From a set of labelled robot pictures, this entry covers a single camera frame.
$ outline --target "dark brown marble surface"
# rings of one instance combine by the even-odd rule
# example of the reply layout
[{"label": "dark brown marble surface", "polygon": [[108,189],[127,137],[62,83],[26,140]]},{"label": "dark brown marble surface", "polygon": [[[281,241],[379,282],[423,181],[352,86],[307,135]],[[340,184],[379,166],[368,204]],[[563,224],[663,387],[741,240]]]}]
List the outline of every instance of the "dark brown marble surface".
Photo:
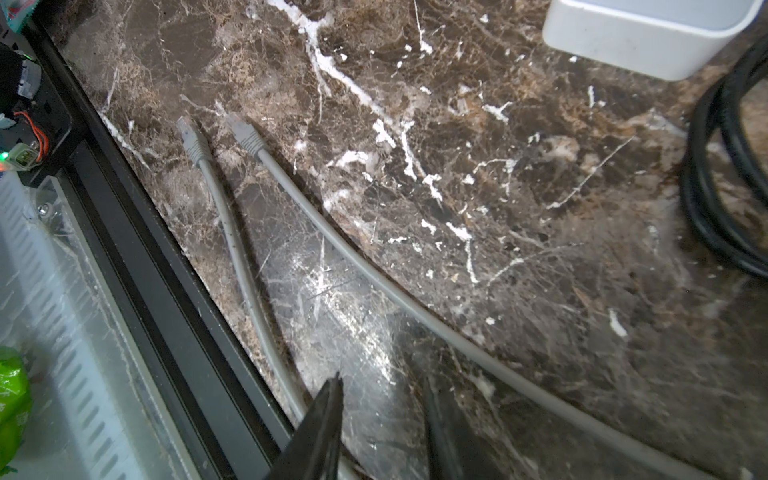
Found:
[{"label": "dark brown marble surface", "polygon": [[[427,478],[430,370],[510,478],[656,475],[399,311],[236,146],[224,110],[250,117],[383,271],[526,378],[723,478],[768,475],[766,284],[719,264],[677,196],[685,115],[768,15],[669,83],[548,48],[543,0],[78,6],[54,22],[65,57],[274,385],[174,122],[191,114],[210,135],[286,354],[310,392],[341,372],[345,442],[373,478]],[[763,82],[743,106],[758,152],[766,107]],[[766,212],[711,152],[729,208],[762,235]]]}]

